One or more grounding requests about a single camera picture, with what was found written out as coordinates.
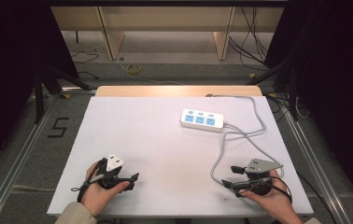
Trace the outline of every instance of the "white desk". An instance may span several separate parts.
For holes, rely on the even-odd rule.
[[[264,97],[255,97],[267,125],[252,139],[285,167],[283,179],[298,214],[313,213],[288,151]],[[210,177],[219,154],[222,133],[181,127],[184,108],[220,113],[226,121],[250,131],[259,128],[249,100],[204,97],[93,97],[48,210],[59,215],[77,199],[87,168],[113,152],[125,160],[120,177],[140,176],[133,191],[123,192],[104,210],[113,217],[256,217],[233,193]],[[227,141],[215,176],[232,182],[242,175],[230,166],[246,166],[252,158],[269,160],[246,139]]]

